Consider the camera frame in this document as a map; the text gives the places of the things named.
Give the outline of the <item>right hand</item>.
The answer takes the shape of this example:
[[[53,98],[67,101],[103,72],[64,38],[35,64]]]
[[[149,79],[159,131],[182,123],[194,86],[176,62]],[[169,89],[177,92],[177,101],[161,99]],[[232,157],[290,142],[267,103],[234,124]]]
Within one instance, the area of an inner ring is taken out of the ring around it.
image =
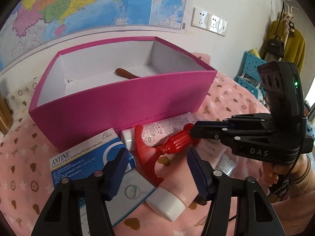
[[[262,165],[264,181],[269,186],[267,196],[283,197],[288,192],[288,172],[292,165],[274,165],[268,162],[262,162]]]

